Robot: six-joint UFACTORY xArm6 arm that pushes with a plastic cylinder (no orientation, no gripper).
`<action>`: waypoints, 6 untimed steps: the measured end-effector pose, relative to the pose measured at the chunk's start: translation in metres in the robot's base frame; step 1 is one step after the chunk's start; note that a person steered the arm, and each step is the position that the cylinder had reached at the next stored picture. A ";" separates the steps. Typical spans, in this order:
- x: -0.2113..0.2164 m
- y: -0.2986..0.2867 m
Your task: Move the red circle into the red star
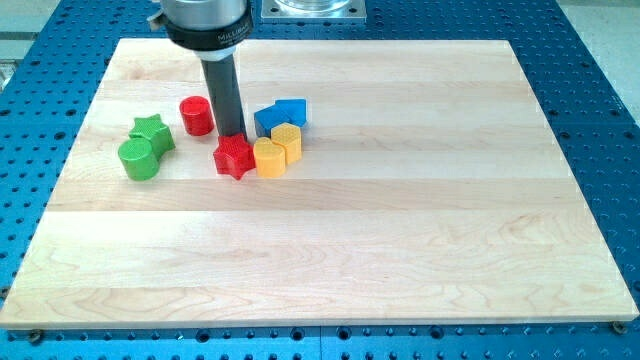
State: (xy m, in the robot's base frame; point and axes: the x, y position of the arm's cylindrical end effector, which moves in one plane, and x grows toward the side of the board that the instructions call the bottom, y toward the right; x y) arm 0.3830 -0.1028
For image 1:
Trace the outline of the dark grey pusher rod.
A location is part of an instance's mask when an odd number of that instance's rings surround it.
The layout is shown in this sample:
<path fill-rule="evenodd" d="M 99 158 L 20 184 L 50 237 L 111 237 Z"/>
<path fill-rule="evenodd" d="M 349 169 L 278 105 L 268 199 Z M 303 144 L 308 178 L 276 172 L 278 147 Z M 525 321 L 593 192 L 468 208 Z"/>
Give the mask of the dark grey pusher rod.
<path fill-rule="evenodd" d="M 219 61 L 201 61 L 220 136 L 247 136 L 234 57 Z"/>

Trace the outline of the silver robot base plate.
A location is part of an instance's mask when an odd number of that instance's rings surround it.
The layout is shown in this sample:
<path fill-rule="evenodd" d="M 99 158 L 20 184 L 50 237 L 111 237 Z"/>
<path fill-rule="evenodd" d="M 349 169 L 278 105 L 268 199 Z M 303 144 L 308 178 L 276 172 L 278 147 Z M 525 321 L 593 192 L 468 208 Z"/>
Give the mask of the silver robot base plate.
<path fill-rule="evenodd" d="M 365 0 L 261 0 L 262 23 L 365 23 Z"/>

